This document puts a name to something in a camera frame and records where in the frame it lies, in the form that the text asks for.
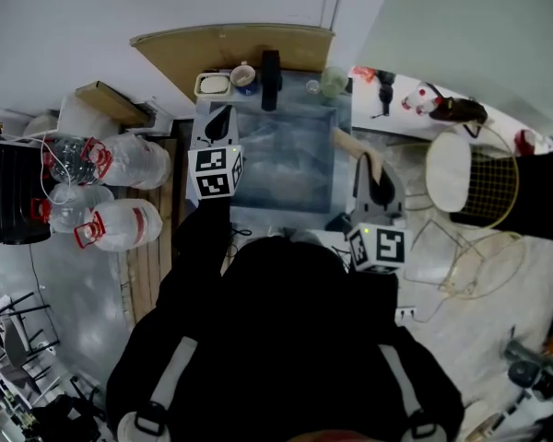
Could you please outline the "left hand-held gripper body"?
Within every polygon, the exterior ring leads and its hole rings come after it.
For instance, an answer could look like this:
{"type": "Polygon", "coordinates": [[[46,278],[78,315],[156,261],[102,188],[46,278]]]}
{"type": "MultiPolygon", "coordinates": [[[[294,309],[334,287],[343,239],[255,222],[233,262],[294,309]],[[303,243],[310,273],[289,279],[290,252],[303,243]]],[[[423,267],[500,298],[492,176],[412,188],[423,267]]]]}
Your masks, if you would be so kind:
{"type": "Polygon", "coordinates": [[[194,122],[188,171],[198,200],[233,196],[243,171],[243,147],[240,143],[238,113],[233,107],[229,132],[225,137],[206,139],[207,117],[219,115],[224,106],[212,110],[194,122]]]}

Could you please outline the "blue and white mug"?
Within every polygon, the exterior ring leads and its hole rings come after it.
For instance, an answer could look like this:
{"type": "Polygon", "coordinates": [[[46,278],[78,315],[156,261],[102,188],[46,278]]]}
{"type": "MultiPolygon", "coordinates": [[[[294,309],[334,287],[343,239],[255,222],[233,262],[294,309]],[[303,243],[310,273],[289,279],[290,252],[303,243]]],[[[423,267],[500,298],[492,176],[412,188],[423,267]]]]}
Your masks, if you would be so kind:
{"type": "Polygon", "coordinates": [[[242,95],[245,95],[245,96],[253,95],[257,91],[257,88],[258,88],[258,80],[257,80],[256,71],[252,66],[250,66],[246,62],[242,62],[240,65],[236,66],[234,69],[231,70],[231,72],[229,74],[229,81],[237,91],[239,91],[242,95]],[[235,76],[246,75],[246,74],[254,74],[255,75],[254,81],[248,86],[236,87],[233,84],[234,77],[235,76]]]}

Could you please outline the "pale green cup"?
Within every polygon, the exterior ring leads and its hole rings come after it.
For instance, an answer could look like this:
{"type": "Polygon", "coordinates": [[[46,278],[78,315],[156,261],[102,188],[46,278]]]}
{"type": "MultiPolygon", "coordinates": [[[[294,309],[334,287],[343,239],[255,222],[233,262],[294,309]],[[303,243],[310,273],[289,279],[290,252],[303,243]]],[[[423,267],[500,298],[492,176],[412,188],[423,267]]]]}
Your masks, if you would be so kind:
{"type": "Polygon", "coordinates": [[[321,92],[329,99],[335,98],[346,90],[347,83],[347,71],[336,66],[326,67],[320,80],[321,92]]]}

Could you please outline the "person's left forearm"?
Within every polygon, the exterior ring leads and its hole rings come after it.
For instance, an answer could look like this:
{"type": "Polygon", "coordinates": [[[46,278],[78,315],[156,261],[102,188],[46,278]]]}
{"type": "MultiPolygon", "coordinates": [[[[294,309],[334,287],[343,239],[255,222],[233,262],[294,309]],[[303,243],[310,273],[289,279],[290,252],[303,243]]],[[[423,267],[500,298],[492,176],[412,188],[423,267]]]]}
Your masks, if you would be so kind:
{"type": "Polygon", "coordinates": [[[207,199],[180,224],[173,236],[177,252],[172,272],[179,280],[219,276],[231,231],[229,197],[207,199]]]}

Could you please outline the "cream soap dish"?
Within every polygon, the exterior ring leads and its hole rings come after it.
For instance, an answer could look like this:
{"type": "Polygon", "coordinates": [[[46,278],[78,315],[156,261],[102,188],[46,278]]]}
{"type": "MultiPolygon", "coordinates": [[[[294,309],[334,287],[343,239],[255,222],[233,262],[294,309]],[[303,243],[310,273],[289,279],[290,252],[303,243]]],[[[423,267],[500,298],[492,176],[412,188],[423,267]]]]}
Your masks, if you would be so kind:
{"type": "Polygon", "coordinates": [[[231,93],[231,83],[227,73],[201,73],[194,84],[197,98],[227,97],[231,93]]]}

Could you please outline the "white printed floor sheet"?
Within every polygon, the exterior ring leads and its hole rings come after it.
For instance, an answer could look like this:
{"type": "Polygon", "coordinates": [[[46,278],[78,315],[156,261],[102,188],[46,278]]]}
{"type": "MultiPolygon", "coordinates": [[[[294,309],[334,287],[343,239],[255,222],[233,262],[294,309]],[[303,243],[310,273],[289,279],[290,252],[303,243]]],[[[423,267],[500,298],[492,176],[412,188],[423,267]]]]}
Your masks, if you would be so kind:
{"type": "Polygon", "coordinates": [[[325,230],[313,230],[313,233],[324,247],[336,255],[348,271],[351,264],[351,254],[344,234],[325,230]]]}

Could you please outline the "white round seat cushion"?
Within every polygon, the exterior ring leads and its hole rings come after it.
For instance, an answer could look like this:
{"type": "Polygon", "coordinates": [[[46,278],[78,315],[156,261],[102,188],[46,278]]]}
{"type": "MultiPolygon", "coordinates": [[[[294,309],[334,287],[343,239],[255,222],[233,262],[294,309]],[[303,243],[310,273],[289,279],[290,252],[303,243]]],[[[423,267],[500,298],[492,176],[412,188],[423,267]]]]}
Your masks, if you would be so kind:
{"type": "Polygon", "coordinates": [[[429,146],[425,182],[429,198],[445,213],[464,209],[469,194],[472,152],[460,134],[444,132],[429,146]]]}

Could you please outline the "large brown cardboard sheet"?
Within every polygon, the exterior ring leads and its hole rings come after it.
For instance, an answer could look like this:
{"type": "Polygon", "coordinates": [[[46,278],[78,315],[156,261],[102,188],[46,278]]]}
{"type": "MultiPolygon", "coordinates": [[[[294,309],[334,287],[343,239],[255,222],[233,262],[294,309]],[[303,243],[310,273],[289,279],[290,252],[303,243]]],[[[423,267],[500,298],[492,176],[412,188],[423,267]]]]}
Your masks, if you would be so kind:
{"type": "Polygon", "coordinates": [[[259,67],[262,53],[279,52],[285,70],[320,73],[332,39],[328,29],[284,24],[225,24],[140,35],[130,45],[190,100],[206,69],[230,69],[241,62],[259,67]]]}

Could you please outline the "small white red bottle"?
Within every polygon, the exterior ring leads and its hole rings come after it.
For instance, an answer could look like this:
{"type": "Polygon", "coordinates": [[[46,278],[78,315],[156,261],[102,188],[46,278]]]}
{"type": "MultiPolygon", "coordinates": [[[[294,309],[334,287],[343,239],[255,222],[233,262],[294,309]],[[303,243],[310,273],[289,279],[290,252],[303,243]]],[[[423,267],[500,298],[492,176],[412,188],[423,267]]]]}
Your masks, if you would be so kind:
{"type": "Polygon", "coordinates": [[[535,154],[535,133],[528,129],[520,130],[514,136],[517,155],[520,157],[535,154]]]}
{"type": "Polygon", "coordinates": [[[431,115],[442,103],[443,97],[424,99],[415,107],[415,112],[418,116],[431,115]]]}
{"type": "Polygon", "coordinates": [[[426,100],[434,99],[435,93],[428,83],[420,82],[416,88],[405,96],[401,105],[405,110],[414,110],[416,106],[422,105],[426,100]]]}

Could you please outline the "black hair dryer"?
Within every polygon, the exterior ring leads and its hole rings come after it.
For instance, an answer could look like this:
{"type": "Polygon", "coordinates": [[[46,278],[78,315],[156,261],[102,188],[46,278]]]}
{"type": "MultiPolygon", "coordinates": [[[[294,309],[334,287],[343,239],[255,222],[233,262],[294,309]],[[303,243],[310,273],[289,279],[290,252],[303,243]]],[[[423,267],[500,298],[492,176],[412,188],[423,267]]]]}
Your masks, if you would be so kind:
{"type": "Polygon", "coordinates": [[[390,115],[390,105],[394,97],[393,84],[396,78],[396,74],[379,70],[375,70],[376,78],[379,81],[379,100],[381,102],[381,112],[375,115],[372,115],[372,119],[379,117],[388,117],[390,115]]]}

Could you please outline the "wooden slat decking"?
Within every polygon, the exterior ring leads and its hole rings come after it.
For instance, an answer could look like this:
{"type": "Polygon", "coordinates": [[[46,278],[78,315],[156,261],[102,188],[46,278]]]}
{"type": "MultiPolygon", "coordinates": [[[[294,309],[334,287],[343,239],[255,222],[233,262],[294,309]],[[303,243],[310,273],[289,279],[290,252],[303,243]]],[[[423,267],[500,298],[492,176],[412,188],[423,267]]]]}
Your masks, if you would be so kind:
{"type": "Polygon", "coordinates": [[[171,138],[163,139],[159,144],[171,158],[172,169],[165,183],[156,190],[130,188],[120,192],[123,198],[149,201],[158,209],[162,220],[161,232],[155,240],[118,254],[124,315],[130,328],[134,328],[156,305],[161,281],[171,271],[175,255],[171,241],[181,216],[184,144],[171,138]]]}

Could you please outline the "white foam box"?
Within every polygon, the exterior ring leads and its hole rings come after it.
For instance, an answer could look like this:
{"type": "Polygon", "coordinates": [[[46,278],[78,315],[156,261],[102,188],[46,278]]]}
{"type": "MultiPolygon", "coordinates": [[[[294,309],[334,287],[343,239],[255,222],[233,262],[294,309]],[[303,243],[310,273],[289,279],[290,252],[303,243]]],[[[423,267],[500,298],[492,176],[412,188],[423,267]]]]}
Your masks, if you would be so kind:
{"type": "Polygon", "coordinates": [[[109,116],[90,107],[74,94],[65,96],[57,122],[57,133],[97,139],[118,134],[120,126],[109,116]]]}

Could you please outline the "black cabinet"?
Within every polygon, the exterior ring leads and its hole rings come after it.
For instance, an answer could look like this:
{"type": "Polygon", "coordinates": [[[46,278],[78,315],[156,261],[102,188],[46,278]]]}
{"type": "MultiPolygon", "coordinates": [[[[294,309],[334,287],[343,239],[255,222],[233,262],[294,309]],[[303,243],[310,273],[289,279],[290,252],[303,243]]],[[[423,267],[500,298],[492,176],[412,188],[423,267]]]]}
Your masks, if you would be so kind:
{"type": "Polygon", "coordinates": [[[553,152],[473,161],[465,207],[449,217],[468,227],[553,240],[553,152]]]}

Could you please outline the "black plastic crate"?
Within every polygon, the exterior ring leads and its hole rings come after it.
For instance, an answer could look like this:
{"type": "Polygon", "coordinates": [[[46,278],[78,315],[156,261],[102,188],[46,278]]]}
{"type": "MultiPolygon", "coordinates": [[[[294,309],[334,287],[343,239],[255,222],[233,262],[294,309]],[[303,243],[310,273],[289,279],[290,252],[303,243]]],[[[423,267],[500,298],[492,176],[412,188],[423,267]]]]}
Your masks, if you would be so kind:
{"type": "Polygon", "coordinates": [[[37,147],[0,143],[0,244],[28,245],[51,236],[38,203],[55,181],[41,171],[37,147]]]}

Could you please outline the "black metal stool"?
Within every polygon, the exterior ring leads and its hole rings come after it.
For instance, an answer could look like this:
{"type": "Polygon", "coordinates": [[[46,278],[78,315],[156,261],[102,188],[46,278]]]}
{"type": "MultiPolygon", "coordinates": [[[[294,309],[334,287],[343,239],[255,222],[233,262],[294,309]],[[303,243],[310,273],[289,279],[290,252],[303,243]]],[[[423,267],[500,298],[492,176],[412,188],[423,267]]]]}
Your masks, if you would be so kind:
{"type": "Polygon", "coordinates": [[[0,297],[1,336],[8,358],[24,361],[43,352],[55,354],[60,340],[38,317],[50,309],[35,302],[34,292],[0,297]]]}

